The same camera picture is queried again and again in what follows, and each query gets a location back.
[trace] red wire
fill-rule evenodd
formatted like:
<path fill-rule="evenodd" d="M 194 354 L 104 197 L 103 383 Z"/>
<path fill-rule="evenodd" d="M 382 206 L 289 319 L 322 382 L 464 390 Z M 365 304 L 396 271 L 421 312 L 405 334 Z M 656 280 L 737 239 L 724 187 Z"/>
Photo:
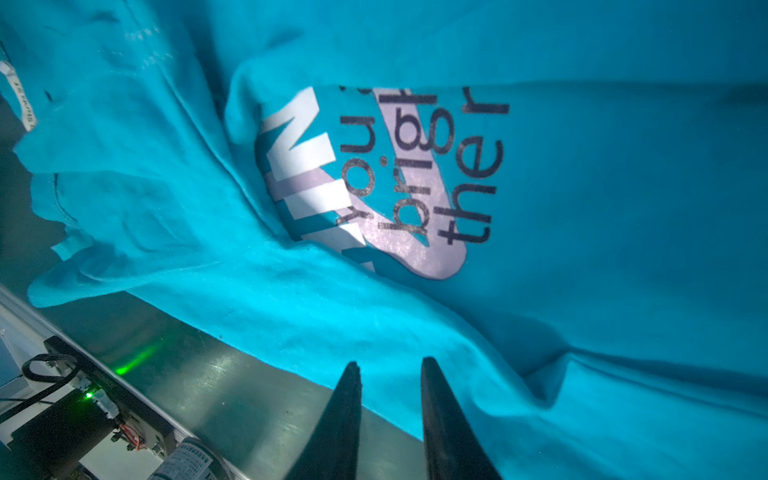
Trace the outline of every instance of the red wire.
<path fill-rule="evenodd" d="M 128 425 L 120 425 L 120 430 L 125 434 L 125 436 L 128 437 L 128 441 L 131 442 L 134 447 L 136 447 L 136 450 L 141 450 L 142 448 L 146 448 L 144 444 L 141 442 L 141 437 L 136 433 L 135 430 L 133 430 Z"/>

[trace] clothing tag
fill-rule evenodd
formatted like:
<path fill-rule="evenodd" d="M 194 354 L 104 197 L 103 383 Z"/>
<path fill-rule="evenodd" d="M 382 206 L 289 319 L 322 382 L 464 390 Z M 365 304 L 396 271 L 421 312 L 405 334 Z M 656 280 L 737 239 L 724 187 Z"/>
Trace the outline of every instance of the clothing tag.
<path fill-rule="evenodd" d="M 35 128 L 35 125 L 38 124 L 38 119 L 35 116 L 35 112 L 32 110 L 32 106 L 29 104 L 29 100 L 27 100 L 27 95 L 24 93 L 22 81 L 18 79 L 16 69 L 7 61 L 2 60 L 0 61 L 0 72 L 2 72 L 2 74 L 5 75 L 5 78 L 8 79 L 8 83 L 16 93 L 18 103 L 22 106 L 22 123 L 24 124 L 24 128 L 26 128 L 27 131 L 32 131 L 32 129 Z"/>

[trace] black cable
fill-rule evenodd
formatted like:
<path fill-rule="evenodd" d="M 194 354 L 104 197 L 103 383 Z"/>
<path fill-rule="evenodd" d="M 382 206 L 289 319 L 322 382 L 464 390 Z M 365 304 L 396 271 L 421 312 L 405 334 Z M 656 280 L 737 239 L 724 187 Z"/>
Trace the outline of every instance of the black cable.
<path fill-rule="evenodd" d="M 24 402 L 26 399 L 0 399 L 0 402 Z M 56 402 L 48 402 L 46 400 L 40 400 L 38 403 L 47 403 L 53 405 Z"/>
<path fill-rule="evenodd" d="M 74 364 L 74 367 L 72 367 L 72 371 L 69 372 L 69 375 L 65 377 L 38 375 L 37 373 L 33 373 L 29 369 L 29 365 L 32 362 L 53 362 L 58 360 L 64 360 L 66 362 L 70 362 Z M 24 365 L 22 366 L 22 373 L 24 373 L 24 376 L 26 376 L 28 379 L 36 380 L 38 382 L 55 382 L 55 383 L 49 386 L 47 389 L 43 390 L 42 392 L 29 397 L 24 402 L 21 402 L 18 405 L 14 405 L 9 410 L 3 412 L 0 415 L 0 423 L 3 423 L 9 420 L 10 418 L 13 418 L 13 416 L 16 415 L 17 413 L 33 406 L 35 403 L 39 402 L 40 400 L 43 400 L 45 397 L 51 395 L 56 390 L 59 390 L 64 385 L 68 384 L 70 380 L 72 380 L 80 371 L 77 363 L 78 363 L 77 359 L 74 358 L 73 356 L 58 355 L 54 353 L 43 353 L 25 362 Z"/>
<path fill-rule="evenodd" d="M 41 353 L 40 355 L 36 355 L 26 362 L 24 362 L 24 365 L 22 365 L 22 375 L 27 377 L 33 382 L 43 382 L 43 383 L 58 383 L 61 380 L 64 379 L 63 376 L 53 376 L 53 375 L 39 375 L 35 372 L 32 372 L 31 364 L 32 362 L 69 362 L 71 364 L 77 364 L 78 360 L 74 358 L 72 355 L 62 355 L 60 353 Z"/>

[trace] turquoise t-shirt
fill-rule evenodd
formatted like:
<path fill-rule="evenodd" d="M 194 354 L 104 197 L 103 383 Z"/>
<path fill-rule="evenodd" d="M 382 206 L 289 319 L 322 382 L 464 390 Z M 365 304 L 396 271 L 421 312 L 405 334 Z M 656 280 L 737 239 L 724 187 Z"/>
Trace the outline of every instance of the turquoise t-shirt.
<path fill-rule="evenodd" d="M 766 13 L 11 1 L 68 232 L 29 298 L 127 290 L 328 387 L 356 360 L 418 437 L 434 356 L 505 478 L 765 478 Z"/>

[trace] metal surface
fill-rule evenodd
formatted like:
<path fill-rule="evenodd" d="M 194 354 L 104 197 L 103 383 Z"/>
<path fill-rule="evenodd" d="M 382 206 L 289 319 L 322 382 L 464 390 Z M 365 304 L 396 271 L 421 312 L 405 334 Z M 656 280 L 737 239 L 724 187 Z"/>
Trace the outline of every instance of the metal surface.
<path fill-rule="evenodd" d="M 0 111 L 6 139 L 15 128 L 7 123 Z M 63 227 L 31 212 L 30 176 L 7 148 L 11 142 L 3 147 L 0 138 L 0 283 L 25 298 L 29 283 L 58 261 L 49 248 L 63 238 Z M 288 472 L 330 398 L 329 389 L 274 369 L 127 293 L 41 313 L 253 480 Z M 364 410 L 358 478 L 424 477 L 422 443 Z"/>

